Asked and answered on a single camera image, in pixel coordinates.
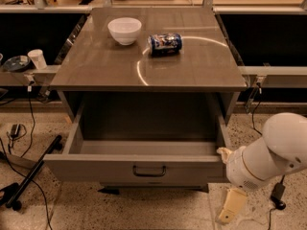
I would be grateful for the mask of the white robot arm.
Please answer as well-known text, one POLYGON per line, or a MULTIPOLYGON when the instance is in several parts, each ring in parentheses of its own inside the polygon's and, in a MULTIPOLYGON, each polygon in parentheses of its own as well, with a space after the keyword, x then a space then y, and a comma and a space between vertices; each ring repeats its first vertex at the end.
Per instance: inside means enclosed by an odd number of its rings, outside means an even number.
POLYGON ((307 118, 294 113, 271 116, 259 139, 236 150, 218 148, 226 167, 228 189, 218 221, 231 222, 247 202, 248 192, 267 186, 279 175, 307 168, 307 118))

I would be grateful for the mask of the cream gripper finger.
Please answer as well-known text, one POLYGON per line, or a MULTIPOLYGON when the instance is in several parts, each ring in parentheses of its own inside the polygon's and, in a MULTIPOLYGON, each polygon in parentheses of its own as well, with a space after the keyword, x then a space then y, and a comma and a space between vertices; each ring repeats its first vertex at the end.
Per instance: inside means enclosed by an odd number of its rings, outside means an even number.
POLYGON ((217 149, 217 153, 221 156, 223 163, 226 164, 233 151, 228 148, 221 147, 217 149))

